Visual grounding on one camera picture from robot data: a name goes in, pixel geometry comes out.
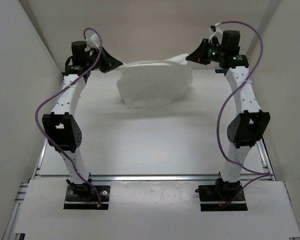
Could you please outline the white skirt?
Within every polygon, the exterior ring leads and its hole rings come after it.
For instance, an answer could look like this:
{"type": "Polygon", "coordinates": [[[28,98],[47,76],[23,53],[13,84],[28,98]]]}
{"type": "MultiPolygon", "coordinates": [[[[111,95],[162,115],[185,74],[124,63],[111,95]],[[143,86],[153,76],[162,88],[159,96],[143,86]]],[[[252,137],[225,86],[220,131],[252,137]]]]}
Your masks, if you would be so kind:
{"type": "Polygon", "coordinates": [[[188,53],[164,60],[125,63],[116,86],[128,109],[154,108],[183,97],[193,82],[188,53]]]}

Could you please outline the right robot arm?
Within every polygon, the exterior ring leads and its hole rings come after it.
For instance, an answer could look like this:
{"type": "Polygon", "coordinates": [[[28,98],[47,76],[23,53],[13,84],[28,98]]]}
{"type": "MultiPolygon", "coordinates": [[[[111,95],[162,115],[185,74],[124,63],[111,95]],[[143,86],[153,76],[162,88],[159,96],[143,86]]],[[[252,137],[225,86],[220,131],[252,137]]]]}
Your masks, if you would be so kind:
{"type": "Polygon", "coordinates": [[[186,57],[187,61],[201,65],[216,62],[231,87],[227,101],[234,99],[236,116],[227,127],[228,152],[221,150],[225,164],[213,185],[200,185],[197,189],[202,202],[222,201],[225,205],[244,199],[241,171],[250,150],[258,142],[269,122],[270,113],[262,110],[256,100],[248,59],[240,54],[240,32],[226,30],[221,41],[213,35],[204,38],[199,47],[186,57]]]}

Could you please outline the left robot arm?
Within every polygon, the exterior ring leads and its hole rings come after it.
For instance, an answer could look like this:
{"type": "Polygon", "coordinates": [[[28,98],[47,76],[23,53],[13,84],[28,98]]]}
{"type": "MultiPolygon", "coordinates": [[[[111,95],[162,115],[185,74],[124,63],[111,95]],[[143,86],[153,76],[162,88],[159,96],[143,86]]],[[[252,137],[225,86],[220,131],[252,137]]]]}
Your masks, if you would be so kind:
{"type": "Polygon", "coordinates": [[[42,116],[49,145],[62,157],[69,173],[66,180],[70,192],[82,201],[100,201],[100,194],[91,180],[80,152],[82,131],[75,114],[80,95],[93,70],[112,71],[122,62],[112,57],[96,40],[74,41],[72,55],[65,62],[63,87],[50,113],[42,116]]]}

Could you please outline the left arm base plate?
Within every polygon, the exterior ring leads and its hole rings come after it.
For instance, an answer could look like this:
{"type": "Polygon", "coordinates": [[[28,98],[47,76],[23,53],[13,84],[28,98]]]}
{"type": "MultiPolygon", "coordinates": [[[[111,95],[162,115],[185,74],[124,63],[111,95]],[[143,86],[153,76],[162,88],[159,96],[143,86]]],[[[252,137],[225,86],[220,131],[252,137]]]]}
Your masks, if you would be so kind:
{"type": "Polygon", "coordinates": [[[67,180],[63,208],[65,210],[108,210],[111,186],[95,185],[94,187],[97,189],[100,198],[86,183],[74,184],[67,180]]]}

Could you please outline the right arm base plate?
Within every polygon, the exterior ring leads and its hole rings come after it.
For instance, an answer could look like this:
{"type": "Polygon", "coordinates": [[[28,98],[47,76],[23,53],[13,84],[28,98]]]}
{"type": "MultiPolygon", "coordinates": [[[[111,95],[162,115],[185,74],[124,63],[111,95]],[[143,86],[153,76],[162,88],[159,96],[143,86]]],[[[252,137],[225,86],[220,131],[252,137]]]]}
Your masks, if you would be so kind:
{"type": "Polygon", "coordinates": [[[247,211],[247,203],[242,190],[238,186],[199,185],[195,190],[199,196],[201,212],[242,212],[247,211]]]}

